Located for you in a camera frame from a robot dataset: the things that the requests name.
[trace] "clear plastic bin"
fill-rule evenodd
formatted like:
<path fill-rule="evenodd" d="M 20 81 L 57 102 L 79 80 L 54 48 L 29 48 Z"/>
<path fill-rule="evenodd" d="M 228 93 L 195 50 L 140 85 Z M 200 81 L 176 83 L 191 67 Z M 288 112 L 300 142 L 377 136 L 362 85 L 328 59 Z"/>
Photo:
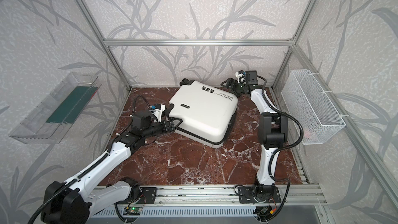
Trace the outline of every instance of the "clear plastic bin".
<path fill-rule="evenodd" d="M 290 115 L 304 128 L 303 144 L 323 144 L 346 126 L 309 70 L 292 70 L 281 95 Z"/>
<path fill-rule="evenodd" d="M 58 144 L 101 84 L 70 73 L 11 133 L 26 144 Z"/>

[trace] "marble surface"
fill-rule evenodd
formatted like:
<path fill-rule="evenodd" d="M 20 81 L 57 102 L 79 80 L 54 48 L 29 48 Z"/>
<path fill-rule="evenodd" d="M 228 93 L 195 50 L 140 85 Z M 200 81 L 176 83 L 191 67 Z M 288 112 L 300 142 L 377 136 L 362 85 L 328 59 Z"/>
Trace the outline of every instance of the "marble surface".
<path fill-rule="evenodd" d="M 132 101 L 137 95 L 145 96 L 150 104 L 168 105 L 177 90 L 165 87 L 133 89 L 113 136 L 129 124 Z M 144 101 L 139 99 L 136 110 L 144 108 Z M 151 137 L 146 140 L 146 146 L 116 167 L 100 185 L 114 184 L 123 177 L 131 177 L 142 185 L 252 184 L 261 156 L 257 141 L 259 117 L 250 98 L 240 97 L 235 125 L 222 147 L 214 149 L 177 133 Z M 280 152 L 275 176 L 289 177 L 292 184 L 301 184 L 290 150 Z"/>

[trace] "green sheet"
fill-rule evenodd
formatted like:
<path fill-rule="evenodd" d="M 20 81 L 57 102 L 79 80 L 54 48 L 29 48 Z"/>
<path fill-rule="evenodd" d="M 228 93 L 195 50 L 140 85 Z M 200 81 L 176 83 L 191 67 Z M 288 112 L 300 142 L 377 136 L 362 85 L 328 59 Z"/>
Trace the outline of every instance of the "green sheet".
<path fill-rule="evenodd" d="M 97 89 L 98 87 L 75 87 L 46 122 L 73 124 Z"/>

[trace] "wallpaper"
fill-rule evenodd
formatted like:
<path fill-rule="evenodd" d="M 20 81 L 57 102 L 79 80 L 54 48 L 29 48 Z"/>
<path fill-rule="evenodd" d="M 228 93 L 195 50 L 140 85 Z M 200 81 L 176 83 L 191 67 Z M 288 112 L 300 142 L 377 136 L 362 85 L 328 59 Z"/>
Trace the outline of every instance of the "wallpaper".
<path fill-rule="evenodd" d="M 275 87 L 285 111 L 280 92 L 292 69 L 304 69 L 294 54 Z M 289 142 L 295 142 L 299 134 L 291 121 L 289 132 L 293 136 Z M 321 185 L 336 223 L 398 223 L 398 212 L 357 153 L 345 129 L 324 144 L 299 144 L 297 149 L 309 182 Z"/>
<path fill-rule="evenodd" d="M 0 0 L 0 33 L 0 222 L 25 224 L 50 183 L 102 153 L 128 91 L 73 0 Z M 9 137 L 70 72 L 102 86 L 63 140 Z"/>
<path fill-rule="evenodd" d="M 105 38 L 291 38 L 309 0 L 85 0 Z"/>
<path fill-rule="evenodd" d="M 398 0 L 321 0 L 300 47 L 398 179 Z"/>
<path fill-rule="evenodd" d="M 145 87 L 176 86 L 183 78 L 219 86 L 237 71 L 251 69 L 272 85 L 286 51 L 285 46 L 112 47 L 130 83 Z"/>

